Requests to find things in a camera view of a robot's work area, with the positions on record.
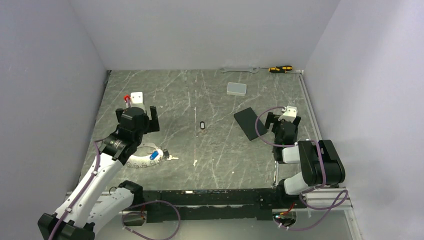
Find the blue key tag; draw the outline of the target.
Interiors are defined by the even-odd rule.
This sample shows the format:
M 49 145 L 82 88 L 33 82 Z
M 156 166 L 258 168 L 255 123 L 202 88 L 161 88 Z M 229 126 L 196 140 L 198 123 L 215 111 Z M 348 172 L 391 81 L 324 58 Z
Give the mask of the blue key tag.
M 159 152 L 157 150 L 155 150 L 151 153 L 151 155 L 149 156 L 149 159 L 155 160 L 158 155 L 159 155 Z

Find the silver key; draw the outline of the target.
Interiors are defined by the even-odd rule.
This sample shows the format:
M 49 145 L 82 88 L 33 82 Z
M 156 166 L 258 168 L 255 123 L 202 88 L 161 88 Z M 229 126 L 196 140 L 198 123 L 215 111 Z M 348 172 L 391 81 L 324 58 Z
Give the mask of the silver key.
M 164 149 L 163 150 L 163 159 L 166 160 L 166 161 L 171 161 L 171 160 L 178 160 L 179 158 L 171 155 L 167 149 Z

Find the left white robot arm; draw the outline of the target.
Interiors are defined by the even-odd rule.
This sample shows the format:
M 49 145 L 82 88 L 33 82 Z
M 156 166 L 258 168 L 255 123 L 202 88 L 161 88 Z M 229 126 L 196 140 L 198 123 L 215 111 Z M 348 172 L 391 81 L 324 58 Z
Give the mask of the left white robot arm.
M 97 219 L 104 214 L 90 213 L 111 179 L 127 163 L 143 136 L 160 131 L 157 108 L 150 106 L 150 116 L 142 104 L 115 111 L 117 126 L 109 136 L 95 145 L 96 158 L 72 194 L 53 214 L 44 213 L 37 225 L 45 240 L 93 240 Z

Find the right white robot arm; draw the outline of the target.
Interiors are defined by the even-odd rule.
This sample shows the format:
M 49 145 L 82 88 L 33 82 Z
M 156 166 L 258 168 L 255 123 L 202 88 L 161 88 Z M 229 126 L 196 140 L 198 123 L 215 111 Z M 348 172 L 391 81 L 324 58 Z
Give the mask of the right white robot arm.
M 272 153 L 276 165 L 298 164 L 300 172 L 287 179 L 275 180 L 276 203 L 287 208 L 295 195 L 310 189 L 338 185 L 346 178 L 346 171 L 331 140 L 298 140 L 300 116 L 277 115 L 269 112 L 265 127 L 272 127 Z

